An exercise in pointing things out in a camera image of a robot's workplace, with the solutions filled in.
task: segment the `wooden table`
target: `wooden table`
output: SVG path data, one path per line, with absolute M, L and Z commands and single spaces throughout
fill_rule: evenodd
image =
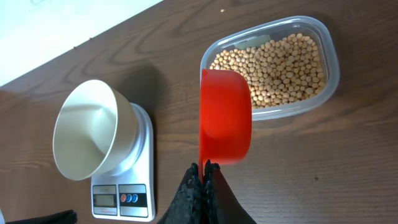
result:
M 90 180 L 64 178 L 52 155 L 63 101 L 97 78 L 152 118 L 158 220 L 198 159 L 205 50 L 237 31 L 294 15 L 329 28 L 339 87 L 308 113 L 254 122 L 248 155 L 223 166 L 224 176 L 258 223 L 398 223 L 396 0 L 164 1 L 1 87 L 5 219 L 74 209 L 79 223 L 124 223 L 94 219 Z

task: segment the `red measuring cup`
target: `red measuring cup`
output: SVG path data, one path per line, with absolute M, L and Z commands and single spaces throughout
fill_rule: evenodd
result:
M 250 147 L 251 125 L 251 97 L 246 80 L 234 71 L 204 69 L 200 88 L 199 172 L 203 172 L 208 159 L 220 165 L 243 159 Z

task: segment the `digital kitchen scale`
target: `digital kitchen scale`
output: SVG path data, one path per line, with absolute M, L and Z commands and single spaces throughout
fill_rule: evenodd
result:
M 132 103 L 138 132 L 128 157 L 113 170 L 91 177 L 95 218 L 149 222 L 155 218 L 154 136 L 148 114 Z

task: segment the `chickpeas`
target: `chickpeas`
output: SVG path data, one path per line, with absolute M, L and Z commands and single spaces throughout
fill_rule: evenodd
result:
M 251 91 L 252 109 L 286 105 L 320 94 L 327 74 L 318 46 L 303 34 L 270 40 L 261 47 L 224 50 L 210 69 L 240 73 Z

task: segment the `scale display screen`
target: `scale display screen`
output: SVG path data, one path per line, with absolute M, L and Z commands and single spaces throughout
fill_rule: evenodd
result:
M 95 195 L 94 205 L 100 207 L 114 207 L 116 202 L 113 195 Z

